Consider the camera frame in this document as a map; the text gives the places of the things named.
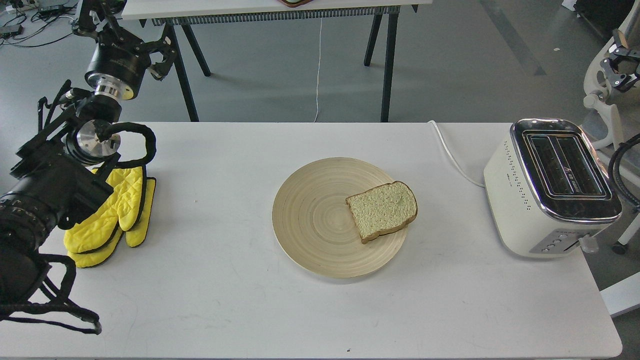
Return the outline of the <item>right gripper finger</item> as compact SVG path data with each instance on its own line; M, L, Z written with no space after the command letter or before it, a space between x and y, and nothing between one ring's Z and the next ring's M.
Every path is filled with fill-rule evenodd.
M627 92L639 81L639 50L611 46L609 55L601 61L601 68L612 88Z

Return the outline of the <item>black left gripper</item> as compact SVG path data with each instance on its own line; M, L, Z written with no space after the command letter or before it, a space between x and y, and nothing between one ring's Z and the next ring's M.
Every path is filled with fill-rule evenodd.
M87 67L85 80L96 89L100 80L114 78L124 84L123 100L137 98L148 69L158 81L164 80L171 70L178 50L169 36L145 43L123 30L115 17L124 8L123 0L79 0L72 21L72 33L99 41ZM151 59L160 54L161 60Z

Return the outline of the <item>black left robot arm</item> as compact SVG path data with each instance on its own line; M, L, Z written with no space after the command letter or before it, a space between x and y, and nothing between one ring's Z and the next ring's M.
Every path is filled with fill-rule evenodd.
M98 314L70 299L73 260L40 248L55 228L70 230L99 210L114 193L113 170L154 159L156 135L119 121L121 104L138 95L145 73L163 80L179 50L170 25L144 42L119 25L106 0L80 0L71 32L96 43L84 76L90 89L66 80L50 104L42 100L38 132L16 153L17 183L1 196L1 319L98 335Z

